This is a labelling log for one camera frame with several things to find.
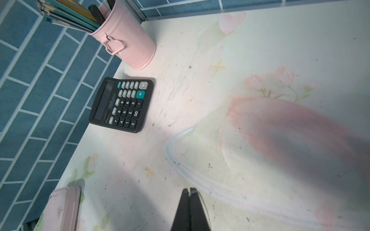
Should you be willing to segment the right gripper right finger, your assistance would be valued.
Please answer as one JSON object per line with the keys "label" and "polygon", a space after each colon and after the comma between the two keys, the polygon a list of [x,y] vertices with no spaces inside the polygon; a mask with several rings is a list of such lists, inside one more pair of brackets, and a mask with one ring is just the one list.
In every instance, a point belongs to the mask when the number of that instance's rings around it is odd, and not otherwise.
{"label": "right gripper right finger", "polygon": [[190,188],[190,230],[191,231],[210,231],[200,194],[196,188]]}

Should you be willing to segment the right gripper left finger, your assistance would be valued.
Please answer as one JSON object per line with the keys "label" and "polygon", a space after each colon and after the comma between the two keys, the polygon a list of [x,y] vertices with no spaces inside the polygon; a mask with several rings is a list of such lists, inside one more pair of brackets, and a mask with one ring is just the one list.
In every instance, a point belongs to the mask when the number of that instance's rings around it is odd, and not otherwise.
{"label": "right gripper left finger", "polygon": [[189,191],[185,188],[181,193],[171,231],[190,231],[190,228],[190,199]]}

